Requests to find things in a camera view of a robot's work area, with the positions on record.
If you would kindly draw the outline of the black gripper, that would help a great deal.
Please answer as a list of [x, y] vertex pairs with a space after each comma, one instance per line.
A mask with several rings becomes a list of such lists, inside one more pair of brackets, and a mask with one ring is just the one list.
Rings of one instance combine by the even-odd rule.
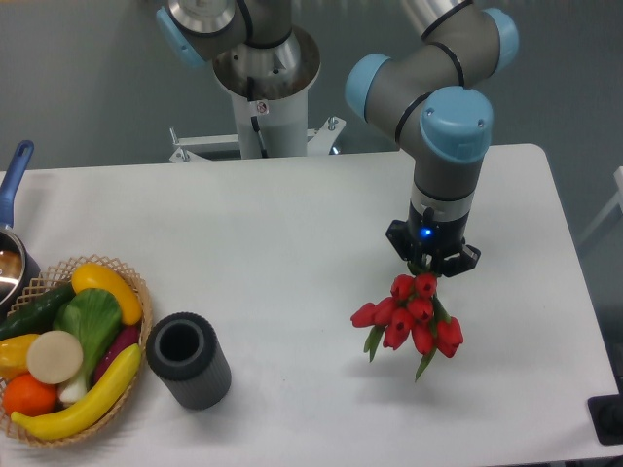
[[411, 273], [453, 277], [475, 269], [481, 251], [465, 242], [468, 215], [439, 221], [436, 214], [432, 207], [417, 209], [410, 203], [407, 220], [393, 220], [385, 236]]

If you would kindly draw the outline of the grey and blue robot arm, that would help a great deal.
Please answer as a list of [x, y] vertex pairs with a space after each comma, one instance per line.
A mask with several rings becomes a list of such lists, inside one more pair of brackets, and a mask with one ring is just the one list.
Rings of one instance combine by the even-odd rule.
[[[476, 85], [514, 59], [511, 17], [470, 1], [407, 1], [422, 46], [405, 59], [361, 58], [348, 74], [351, 110], [414, 159], [409, 215], [386, 235], [411, 267], [452, 277], [480, 253], [464, 230], [492, 139], [493, 109]], [[190, 67], [210, 64], [235, 111], [246, 159], [306, 156], [314, 39], [288, 1], [167, 1], [156, 20]]]

